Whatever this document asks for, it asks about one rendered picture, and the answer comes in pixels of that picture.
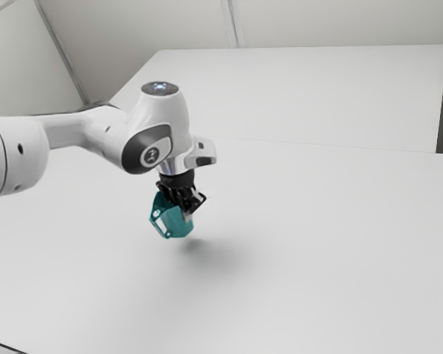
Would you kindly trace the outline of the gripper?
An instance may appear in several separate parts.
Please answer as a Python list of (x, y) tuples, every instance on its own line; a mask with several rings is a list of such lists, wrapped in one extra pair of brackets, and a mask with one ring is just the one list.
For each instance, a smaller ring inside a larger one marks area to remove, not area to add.
[(156, 182), (162, 197), (171, 206), (183, 207), (182, 217), (188, 223), (193, 219), (195, 211), (206, 202), (207, 197), (196, 189), (195, 171), (190, 169), (177, 175), (159, 174)]

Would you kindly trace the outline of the teal faceted mug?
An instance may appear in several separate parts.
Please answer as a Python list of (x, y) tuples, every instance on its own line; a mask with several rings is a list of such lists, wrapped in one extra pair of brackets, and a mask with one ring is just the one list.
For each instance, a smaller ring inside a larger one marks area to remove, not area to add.
[(148, 219), (165, 239), (187, 237), (194, 229), (192, 219), (185, 220), (182, 209), (168, 201), (161, 192), (154, 196)]

